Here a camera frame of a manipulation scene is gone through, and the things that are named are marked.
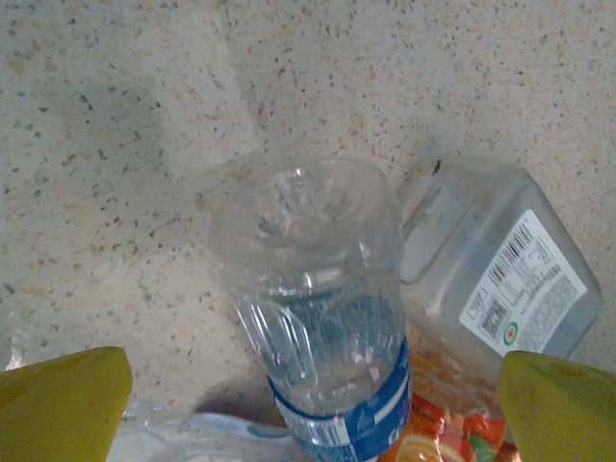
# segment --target granite surface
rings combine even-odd
[[[212,211],[259,166],[348,155],[395,187],[431,153],[530,171],[602,284],[587,345],[616,369],[611,1],[13,0],[0,11],[13,363],[119,345],[136,396],[275,419],[206,249]]]

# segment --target plastic waste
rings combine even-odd
[[[333,159],[254,175],[218,209],[209,247],[302,447],[353,462],[393,444],[411,378],[383,173]]]
[[[412,331],[409,338],[416,337]],[[515,462],[496,390],[427,342],[414,348],[413,405],[379,462]]]
[[[286,428],[129,403],[107,462],[310,462]]]
[[[439,349],[491,385],[508,351],[576,352],[599,284],[523,168],[423,160],[398,200],[407,314]]]

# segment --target clear plastic jug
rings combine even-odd
[[[373,460],[410,411],[399,210],[385,176],[351,160],[250,179],[210,247],[285,422],[323,461]]]
[[[496,384],[511,350],[570,358],[602,308],[597,279],[521,167],[449,158],[398,191],[409,320]]]

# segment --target orange packaging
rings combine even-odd
[[[519,462],[505,443],[496,391],[453,361],[412,354],[412,412],[398,442],[378,462]]]

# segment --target barcode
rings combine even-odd
[[[490,280],[497,287],[531,242],[532,234],[530,234],[526,225],[521,223],[518,229],[511,235],[488,272]]]
[[[488,314],[483,319],[481,328],[486,334],[492,337],[492,340],[497,338],[497,334],[501,329],[502,321],[509,313],[509,310],[496,298],[492,300]]]
[[[276,404],[287,426],[300,440],[328,448],[336,448],[350,444],[347,425],[344,420],[331,419],[329,421],[313,421],[297,415],[278,399],[276,400]]]

